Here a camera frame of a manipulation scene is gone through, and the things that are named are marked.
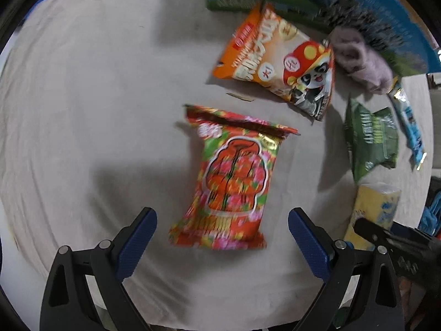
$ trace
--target white floor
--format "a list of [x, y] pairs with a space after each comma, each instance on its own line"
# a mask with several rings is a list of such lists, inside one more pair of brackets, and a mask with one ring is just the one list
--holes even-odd
[[[10, 49], [17, 39], [14, 33], [0, 54], [0, 76]], [[16, 312], [31, 331], [38, 331], [40, 307], [45, 290], [45, 280], [26, 262], [15, 244], [3, 204], [0, 200], [0, 237], [3, 251], [3, 265], [0, 285]]]

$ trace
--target white tablecloth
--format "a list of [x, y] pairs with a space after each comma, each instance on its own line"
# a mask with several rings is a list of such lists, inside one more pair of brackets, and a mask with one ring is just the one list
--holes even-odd
[[[312, 124], [257, 84], [211, 78], [243, 18], [210, 12], [205, 0], [46, 0], [31, 14], [0, 81], [0, 192], [22, 253], [44, 276], [61, 245], [94, 247], [149, 206], [158, 228], [124, 282], [148, 323], [244, 331], [303, 315], [320, 281], [288, 231], [288, 212], [302, 207], [332, 237], [343, 235], [356, 194], [342, 130], [348, 96], [372, 111], [390, 103], [361, 94], [337, 70], [325, 120]], [[396, 220], [416, 226], [431, 175], [432, 115], [425, 77], [404, 86], [426, 162], [412, 172], [400, 132], [397, 169], [378, 166], [363, 182], [399, 186]], [[277, 157], [261, 225], [265, 250], [169, 245], [171, 224], [192, 200], [202, 147], [183, 103], [302, 134], [284, 141]]]

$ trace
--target snack package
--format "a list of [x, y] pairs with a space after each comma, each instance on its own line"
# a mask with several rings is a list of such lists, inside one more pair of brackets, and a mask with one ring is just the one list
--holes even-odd
[[213, 75], [257, 82], [322, 120], [334, 86], [334, 55], [270, 4], [262, 9], [258, 4], [233, 35]]
[[345, 138], [356, 183], [378, 164], [395, 168], [398, 131], [389, 107], [371, 113], [351, 98], [346, 109]]
[[170, 229], [171, 243], [265, 247], [259, 226], [274, 163], [281, 142], [297, 130], [220, 109], [185, 107], [204, 149], [193, 202]]
[[358, 219], [365, 218], [390, 230], [400, 195], [399, 188], [385, 183], [360, 185], [351, 220], [343, 239], [350, 241], [355, 249], [373, 250], [373, 244], [356, 234], [354, 224]]
[[416, 124], [409, 98], [407, 98], [407, 95], [401, 86], [401, 82], [398, 81], [395, 84], [392, 91], [388, 93], [388, 96], [391, 99], [396, 114], [406, 131], [407, 145], [412, 149], [416, 170], [420, 170], [421, 164], [423, 164], [427, 153], [424, 150], [421, 132]]

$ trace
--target green snack package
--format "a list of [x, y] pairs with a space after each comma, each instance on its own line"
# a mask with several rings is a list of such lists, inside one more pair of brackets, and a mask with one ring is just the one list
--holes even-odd
[[398, 131], [389, 107], [371, 113], [351, 98], [346, 109], [345, 138], [356, 183], [378, 164], [395, 168]]

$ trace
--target blue gripper pad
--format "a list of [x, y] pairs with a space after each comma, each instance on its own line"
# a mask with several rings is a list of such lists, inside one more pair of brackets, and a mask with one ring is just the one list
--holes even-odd
[[289, 213], [288, 228], [314, 276], [327, 282], [331, 276], [328, 255], [295, 210]]
[[157, 224], [156, 212], [150, 209], [125, 243], [118, 255], [118, 267], [115, 272], [115, 276], [120, 282], [132, 276], [136, 265], [156, 230]]

